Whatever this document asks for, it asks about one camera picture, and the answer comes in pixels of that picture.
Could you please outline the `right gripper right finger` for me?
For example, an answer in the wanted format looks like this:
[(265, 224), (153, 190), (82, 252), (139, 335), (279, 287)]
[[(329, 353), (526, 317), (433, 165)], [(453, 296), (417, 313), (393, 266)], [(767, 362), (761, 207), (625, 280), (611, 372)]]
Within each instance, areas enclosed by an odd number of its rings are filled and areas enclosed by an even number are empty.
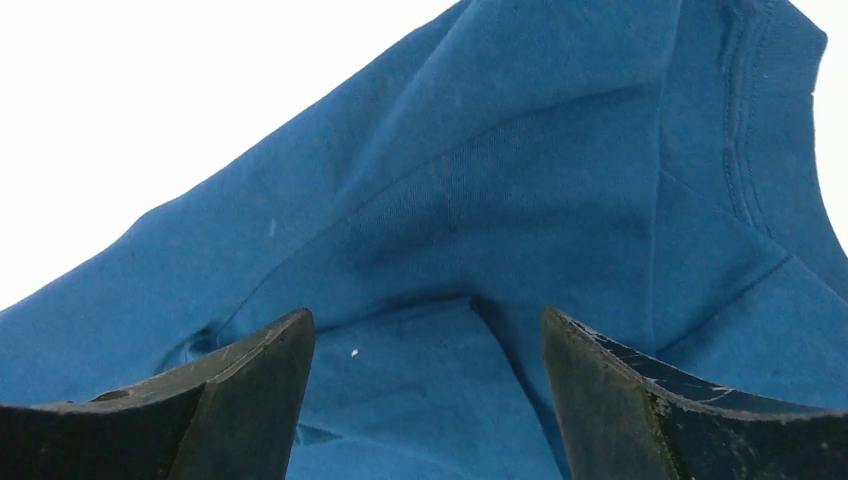
[(703, 380), (554, 309), (543, 353), (575, 479), (843, 479), (847, 414)]

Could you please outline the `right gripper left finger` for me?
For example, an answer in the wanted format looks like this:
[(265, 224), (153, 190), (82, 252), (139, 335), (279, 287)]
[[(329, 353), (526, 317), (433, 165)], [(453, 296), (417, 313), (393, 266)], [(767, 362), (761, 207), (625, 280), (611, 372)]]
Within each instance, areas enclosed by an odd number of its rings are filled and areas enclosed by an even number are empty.
[(291, 312), (185, 365), (84, 403), (1, 409), (5, 479), (285, 476), (313, 358)]

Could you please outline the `blue t-shirt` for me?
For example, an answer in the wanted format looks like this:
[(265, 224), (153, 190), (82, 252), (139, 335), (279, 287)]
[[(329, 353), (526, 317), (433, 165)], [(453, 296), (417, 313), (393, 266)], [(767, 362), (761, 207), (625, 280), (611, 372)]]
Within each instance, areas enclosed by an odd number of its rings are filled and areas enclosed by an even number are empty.
[(87, 400), (300, 308), (292, 479), (564, 479), (555, 307), (847, 403), (827, 39), (787, 1), (462, 1), (1, 314), (1, 399)]

